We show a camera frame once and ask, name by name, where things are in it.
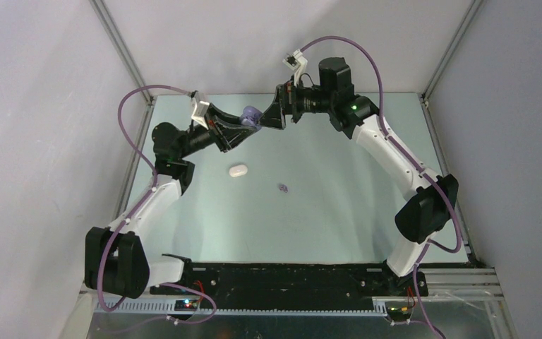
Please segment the blue round disc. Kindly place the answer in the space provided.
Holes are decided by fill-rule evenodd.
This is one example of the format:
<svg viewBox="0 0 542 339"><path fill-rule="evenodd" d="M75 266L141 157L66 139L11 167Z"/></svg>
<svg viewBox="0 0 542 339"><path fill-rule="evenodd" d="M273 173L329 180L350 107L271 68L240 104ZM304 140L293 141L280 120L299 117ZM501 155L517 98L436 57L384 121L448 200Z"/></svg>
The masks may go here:
<svg viewBox="0 0 542 339"><path fill-rule="evenodd" d="M239 120L242 126L254 127L259 131L262 128L262 126L259 124L262 116L263 113L259 109L249 105L244 107L243 113L239 117Z"/></svg>

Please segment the white earbud charging case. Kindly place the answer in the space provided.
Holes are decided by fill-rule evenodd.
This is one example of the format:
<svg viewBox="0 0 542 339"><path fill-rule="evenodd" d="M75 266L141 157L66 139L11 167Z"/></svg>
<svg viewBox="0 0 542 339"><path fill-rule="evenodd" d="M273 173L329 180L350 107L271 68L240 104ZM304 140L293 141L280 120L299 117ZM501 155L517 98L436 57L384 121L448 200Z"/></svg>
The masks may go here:
<svg viewBox="0 0 542 339"><path fill-rule="evenodd" d="M228 169L228 174L232 178L242 177L243 175L246 175L247 173L248 173L248 166L245 164L237 164L237 165L231 166Z"/></svg>

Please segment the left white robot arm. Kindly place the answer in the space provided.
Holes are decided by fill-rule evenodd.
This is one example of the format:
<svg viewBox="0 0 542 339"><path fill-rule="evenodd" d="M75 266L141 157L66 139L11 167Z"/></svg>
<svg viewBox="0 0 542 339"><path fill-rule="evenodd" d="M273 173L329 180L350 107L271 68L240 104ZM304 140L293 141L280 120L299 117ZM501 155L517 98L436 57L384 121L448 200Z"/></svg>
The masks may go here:
<svg viewBox="0 0 542 339"><path fill-rule="evenodd" d="M155 225L192 182L195 165L186 160L210 145L227 152L260 130L262 112L246 107L239 117L212 104L200 104L198 123L180 130L162 122L152 130L155 159L148 161L152 178L137 198L107 227L93 227L85 237L86 287L135 299L149 287L167 283L178 294L190 292L194 274L189 260L173 254L153 254L145 248Z"/></svg>

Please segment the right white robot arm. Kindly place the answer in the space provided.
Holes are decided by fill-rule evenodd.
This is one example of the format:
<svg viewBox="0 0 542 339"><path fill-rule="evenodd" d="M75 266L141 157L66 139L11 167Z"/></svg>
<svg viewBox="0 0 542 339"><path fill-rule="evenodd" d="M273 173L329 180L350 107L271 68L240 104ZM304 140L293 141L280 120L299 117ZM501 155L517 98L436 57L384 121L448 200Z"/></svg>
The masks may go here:
<svg viewBox="0 0 542 339"><path fill-rule="evenodd" d="M390 270L383 274L382 284L389 294L402 294L411 284L409 273L420 262L426 245L454 218L457 179L438 174L410 151L380 116L375 103L355 92L344 58L323 59L318 64L320 82L311 87L301 81L308 61L300 52L283 62L294 74L276 87L275 98L258 124L284 129L287 117L296 123L305 113L327 114L338 132L364 148L390 175L406 203L395 215L400 236L387 257Z"/></svg>

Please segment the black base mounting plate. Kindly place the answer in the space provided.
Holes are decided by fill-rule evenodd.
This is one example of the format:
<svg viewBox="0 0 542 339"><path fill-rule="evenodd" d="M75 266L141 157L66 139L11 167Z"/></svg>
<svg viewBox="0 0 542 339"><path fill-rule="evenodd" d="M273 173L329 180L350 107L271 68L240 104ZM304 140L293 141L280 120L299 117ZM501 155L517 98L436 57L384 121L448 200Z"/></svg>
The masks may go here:
<svg viewBox="0 0 542 339"><path fill-rule="evenodd" d="M386 263L192 262L179 284L226 311L372 311L381 297L428 296L422 272L399 277Z"/></svg>

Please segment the left corner aluminium post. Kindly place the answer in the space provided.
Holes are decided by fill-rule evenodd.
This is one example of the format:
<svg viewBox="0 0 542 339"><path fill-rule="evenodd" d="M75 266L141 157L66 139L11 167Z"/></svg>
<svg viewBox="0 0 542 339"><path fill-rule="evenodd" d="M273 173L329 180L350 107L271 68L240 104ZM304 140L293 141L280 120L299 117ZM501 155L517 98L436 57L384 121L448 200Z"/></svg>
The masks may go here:
<svg viewBox="0 0 542 339"><path fill-rule="evenodd" d="M88 2L90 3L93 11L104 28L104 31L109 37L133 84L137 88L146 86L145 79L143 78L137 63L133 58L130 49L128 48L128 45L126 44L121 31L115 23L114 17L111 14L106 1L89 0Z"/></svg>

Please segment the corner aluminium post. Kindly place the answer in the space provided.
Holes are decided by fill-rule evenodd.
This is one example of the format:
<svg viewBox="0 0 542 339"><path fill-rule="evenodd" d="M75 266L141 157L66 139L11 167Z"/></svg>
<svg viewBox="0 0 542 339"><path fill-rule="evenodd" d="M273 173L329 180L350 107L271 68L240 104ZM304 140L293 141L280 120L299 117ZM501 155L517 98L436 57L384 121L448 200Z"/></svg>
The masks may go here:
<svg viewBox="0 0 542 339"><path fill-rule="evenodd" d="M458 50L458 47L462 43L462 40L464 39L468 29L473 24L475 17L477 16L478 12L481 10L484 4L485 4L484 0L473 0L469 4L468 8L466 9L461 21L459 22L459 25L455 29L454 34L452 35L450 41L448 42L445 48L445 51L443 52L438 62L438 65L435 67L425 89L421 93L420 98L422 99L422 103L425 106L425 108L428 108L429 103L430 103L430 98L435 92L435 89L437 88L440 82L440 79L445 73L454 54L456 53L456 51Z"/></svg>
<svg viewBox="0 0 542 339"><path fill-rule="evenodd" d="M111 14L106 1L89 0L88 2L90 3L93 11L104 28L104 31L109 37L133 84L137 88L146 86L145 79L143 78L137 63L133 58L130 49L128 48L128 45L126 44L121 31L115 23L114 17Z"/></svg>

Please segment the right corner aluminium post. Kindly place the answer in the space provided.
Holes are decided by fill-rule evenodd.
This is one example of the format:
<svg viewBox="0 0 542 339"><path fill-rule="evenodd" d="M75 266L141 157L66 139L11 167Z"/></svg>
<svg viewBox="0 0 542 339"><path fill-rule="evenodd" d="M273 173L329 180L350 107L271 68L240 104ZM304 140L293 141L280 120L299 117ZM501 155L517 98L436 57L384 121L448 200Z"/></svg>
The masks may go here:
<svg viewBox="0 0 542 339"><path fill-rule="evenodd" d="M459 25L455 29L454 34L452 35L450 41L448 42L445 48L445 51L443 52L438 62L438 65L435 67L425 89L421 93L420 98L422 99L422 103L425 106L425 108L428 108L429 103L430 103L430 98L435 92L435 89L437 88L440 82L440 79L445 73L454 54L456 53L456 51L458 50L458 47L462 43L462 40L464 39L468 29L473 24L475 17L477 16L478 12L481 10L484 4L485 4L484 0L473 0L469 4L468 8L466 9L461 21L459 22Z"/></svg>

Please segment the aluminium frame rail front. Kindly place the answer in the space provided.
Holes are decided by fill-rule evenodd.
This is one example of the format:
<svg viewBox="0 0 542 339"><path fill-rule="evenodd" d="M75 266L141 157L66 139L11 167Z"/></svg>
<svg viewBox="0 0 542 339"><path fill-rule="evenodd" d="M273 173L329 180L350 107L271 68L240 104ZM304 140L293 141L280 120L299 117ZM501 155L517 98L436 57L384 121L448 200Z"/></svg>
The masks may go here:
<svg viewBox="0 0 542 339"><path fill-rule="evenodd" d="M149 287L117 312L135 314L382 316L394 306L429 302L499 301L490 268L424 267L398 278L375 264L296 265L201 263L181 285L210 301L170 287Z"/></svg>

